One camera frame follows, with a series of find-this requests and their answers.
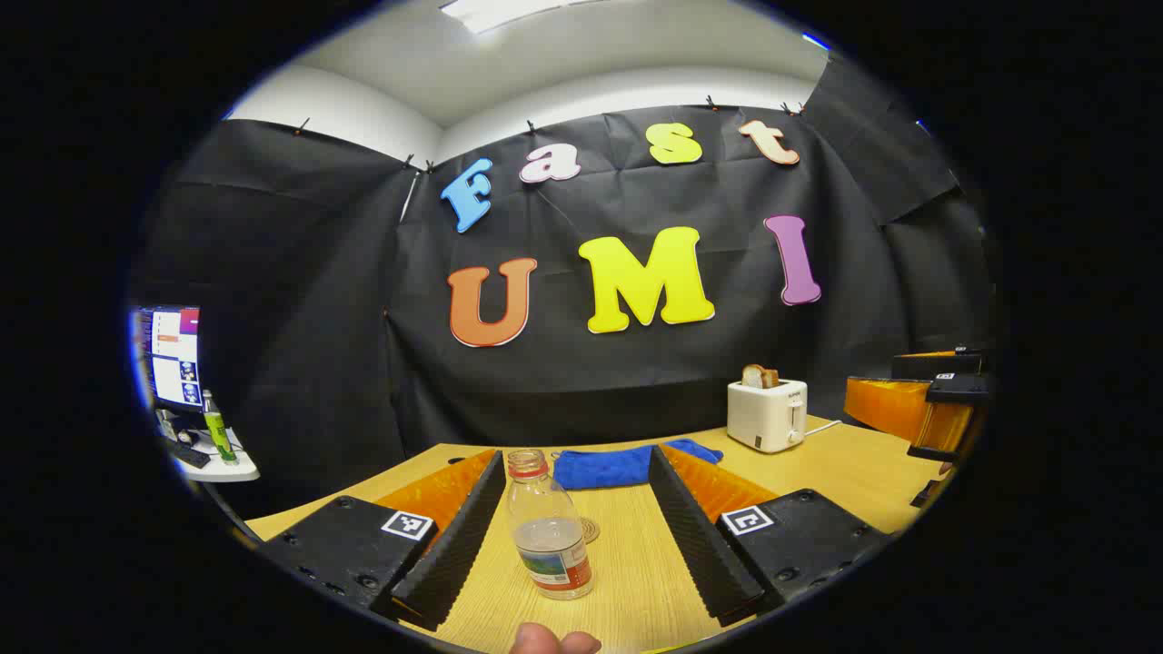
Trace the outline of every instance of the finger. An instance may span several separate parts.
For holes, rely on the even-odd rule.
[[[516,639],[509,654],[558,654],[557,637],[545,625],[523,623],[516,628]]]
[[[599,649],[601,641],[583,631],[568,633],[562,639],[562,654],[594,654]]]

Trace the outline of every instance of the blue towel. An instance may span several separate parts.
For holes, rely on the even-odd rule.
[[[707,449],[691,439],[666,443],[709,463],[722,461],[723,453]],[[566,490],[602,489],[647,483],[652,445],[621,452],[564,450],[554,464],[554,478]]]

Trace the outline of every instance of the toaster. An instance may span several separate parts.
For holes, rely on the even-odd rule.
[[[804,442],[807,384],[779,379],[770,389],[741,382],[727,385],[727,435],[759,452],[780,452]]]

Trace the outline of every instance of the ceiling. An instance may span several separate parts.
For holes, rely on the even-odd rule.
[[[705,65],[814,83],[823,50],[734,0],[601,0],[480,35],[440,10],[450,0],[385,2],[294,63],[378,88],[441,127],[579,77]]]

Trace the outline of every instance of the water bottle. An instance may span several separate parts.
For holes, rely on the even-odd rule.
[[[545,455],[522,449],[508,455],[509,531],[537,591],[575,599],[593,588],[582,520],[565,489],[549,476]]]
[[[222,412],[214,404],[214,397],[208,390],[202,390],[202,417],[206,419],[206,428],[211,431],[211,439],[222,455],[222,462],[227,465],[237,465],[238,455],[230,447],[230,439],[226,436],[226,424],[222,421]]]

